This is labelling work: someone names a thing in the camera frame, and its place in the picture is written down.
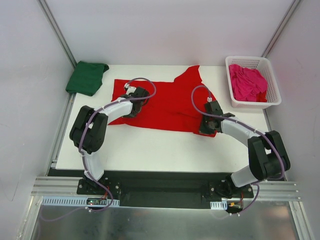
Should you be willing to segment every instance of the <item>black mount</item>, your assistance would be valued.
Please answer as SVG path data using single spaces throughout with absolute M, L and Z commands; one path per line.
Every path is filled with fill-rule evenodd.
M 291 164 L 280 133 L 269 131 L 265 133 L 265 136 L 279 153 L 284 170 L 289 170 Z M 281 174 L 281 165 L 276 154 L 273 150 L 267 154 L 265 149 L 270 150 L 271 147 L 262 136 L 253 136 L 248 139 L 249 167 L 253 176 L 259 181 Z
M 145 98 L 145 97 L 148 97 L 149 95 L 150 94 L 147 90 L 138 86 L 134 92 L 121 95 L 121 97 L 125 98 L 125 99 L 131 99 L 131 98 Z M 130 102 L 132 102 L 132 110 L 131 110 L 130 114 L 125 115 L 123 117 L 124 118 L 134 118 L 138 113 L 140 113 L 142 106 L 146 105 L 148 103 L 148 101 L 149 101 L 149 99 L 130 101 Z
M 210 209 L 221 202 L 215 187 L 230 173 L 105 171 L 99 182 L 124 207 Z M 77 194 L 101 197 L 105 190 L 82 175 Z M 233 198 L 253 198 L 250 186 L 232 193 Z
M 77 148 L 79 148 L 86 124 L 94 112 L 95 110 L 92 107 L 83 106 L 76 116 L 69 137 Z M 93 125 L 91 128 L 88 128 L 82 144 L 82 149 L 86 150 L 88 154 L 98 151 L 104 143 L 108 116 L 104 113 L 97 113 L 92 123 Z
M 212 114 L 212 115 L 217 115 L 217 116 L 222 116 L 227 118 L 235 116 L 229 112 L 224 114 L 217 100 L 205 103 L 204 109 L 207 114 Z M 202 115 L 199 133 L 206 134 L 206 135 L 222 133 L 221 121 L 223 121 L 223 119 Z
M 124 94 L 121 97 L 132 99 L 147 96 L 149 96 L 149 92 L 147 90 L 142 87 L 137 87 L 134 92 Z M 132 102 L 131 113 L 124 117 L 133 118 L 141 111 L 142 106 L 147 104 L 148 100 L 132 100 L 130 102 Z M 84 133 L 87 122 L 94 112 L 95 110 L 92 107 L 83 106 L 76 116 L 69 137 L 77 148 L 79 148 L 80 140 Z M 104 113 L 97 113 L 91 123 L 92 127 L 88 128 L 82 144 L 82 149 L 84 149 L 88 154 L 98 151 L 104 143 L 108 125 L 108 116 Z

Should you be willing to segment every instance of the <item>reflective floor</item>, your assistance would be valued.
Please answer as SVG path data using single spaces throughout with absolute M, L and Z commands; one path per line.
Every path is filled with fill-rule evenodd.
M 75 209 L 44 206 L 46 219 Z M 100 213 L 85 209 L 67 217 L 37 220 L 34 240 L 295 240 L 295 225 L 287 202 L 256 202 L 241 214 L 221 210 L 110 208 Z

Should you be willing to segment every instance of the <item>folded green cloth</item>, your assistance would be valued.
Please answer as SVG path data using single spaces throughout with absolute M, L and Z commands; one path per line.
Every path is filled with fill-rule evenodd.
M 102 85 L 102 76 L 109 69 L 107 64 L 78 62 L 65 88 L 68 93 L 93 96 Z

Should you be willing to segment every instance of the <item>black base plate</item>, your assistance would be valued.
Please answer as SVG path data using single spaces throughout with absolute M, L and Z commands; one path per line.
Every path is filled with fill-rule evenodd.
M 215 186 L 229 173 L 105 171 L 100 183 L 109 187 L 114 199 L 124 207 L 209 209 L 220 202 Z M 233 198 L 253 198 L 247 186 Z M 79 180 L 77 194 L 103 196 L 105 191 L 90 180 Z

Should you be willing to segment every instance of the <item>red cloth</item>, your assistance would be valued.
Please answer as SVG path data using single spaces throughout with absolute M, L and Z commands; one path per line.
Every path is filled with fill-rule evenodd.
M 202 115 L 194 109 L 191 102 L 192 90 L 196 86 L 203 85 L 198 69 L 198 65 L 189 67 L 176 77 L 174 82 L 153 82 L 156 94 L 142 107 L 136 117 L 121 117 L 110 124 L 128 124 L 140 128 L 199 134 Z M 128 80 L 114 80 L 112 101 L 126 93 L 124 85 L 127 82 Z M 150 94 L 154 91 L 153 86 L 147 81 L 134 81 L 130 86 L 142 87 Z M 204 104 L 207 102 L 207 97 L 208 91 L 205 88 L 199 88 L 194 93 L 194 103 L 201 111 L 205 111 Z
M 245 102 L 266 102 L 268 83 L 257 69 L 229 66 L 232 92 L 235 100 Z

